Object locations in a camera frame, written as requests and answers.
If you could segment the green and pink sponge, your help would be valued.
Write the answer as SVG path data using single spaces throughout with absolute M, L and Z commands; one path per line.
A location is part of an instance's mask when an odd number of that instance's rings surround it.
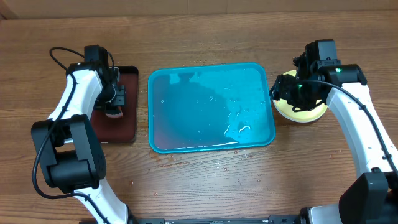
M 122 118 L 123 117 L 123 112 L 122 108 L 120 106 L 116 107 L 109 107 L 105 109 L 105 115 L 109 118 Z

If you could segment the yellow-green plate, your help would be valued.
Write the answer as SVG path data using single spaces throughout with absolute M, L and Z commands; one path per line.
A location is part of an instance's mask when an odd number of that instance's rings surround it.
M 288 72 L 285 72 L 283 74 L 288 74 L 288 75 L 292 75 L 295 78 L 296 77 L 296 71 L 295 70 L 291 70 Z M 317 87 L 319 87 L 319 84 L 316 83 L 309 83 L 312 84 L 314 89 L 317 90 Z M 313 121 L 318 120 L 319 118 L 321 118 L 326 110 L 328 109 L 328 106 L 326 104 L 322 104 L 321 106 L 317 106 L 316 108 L 314 108 L 311 111 L 302 111 L 302 112 L 293 112 L 292 111 L 292 106 L 288 105 L 287 102 L 283 99 L 281 99 L 280 101 L 276 101 L 276 100 L 272 100 L 276 110 L 285 118 L 297 122 L 297 123 L 311 123 Z

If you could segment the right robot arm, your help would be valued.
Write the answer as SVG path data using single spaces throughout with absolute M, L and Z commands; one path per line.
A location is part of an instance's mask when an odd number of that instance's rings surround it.
M 306 45 L 296 71 L 279 75 L 269 96 L 285 118 L 309 123 L 331 110 L 350 148 L 357 179 L 338 203 L 303 208 L 297 223 L 397 223 L 397 149 L 371 101 L 359 65 L 343 65 L 332 39 Z

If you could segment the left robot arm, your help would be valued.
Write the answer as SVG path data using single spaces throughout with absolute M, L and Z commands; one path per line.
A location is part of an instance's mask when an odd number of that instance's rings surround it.
M 125 88 L 110 52 L 89 45 L 84 61 L 65 67 L 66 87 L 50 116 L 31 128 L 32 184 L 43 198 L 77 198 L 97 223 L 136 223 L 106 180 L 106 159 L 90 119 L 93 110 L 122 116 Z

